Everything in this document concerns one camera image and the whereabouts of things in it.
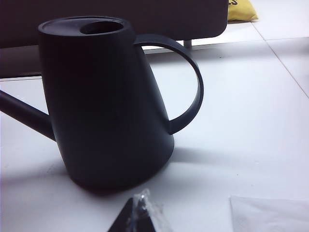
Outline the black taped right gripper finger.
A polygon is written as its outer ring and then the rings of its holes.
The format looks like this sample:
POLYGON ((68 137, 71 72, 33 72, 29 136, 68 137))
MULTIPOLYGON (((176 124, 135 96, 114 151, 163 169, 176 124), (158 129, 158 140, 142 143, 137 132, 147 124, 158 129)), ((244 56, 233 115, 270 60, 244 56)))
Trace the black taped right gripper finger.
POLYGON ((149 189, 134 194, 109 228, 110 232, 168 232, 163 206, 155 203, 149 189))

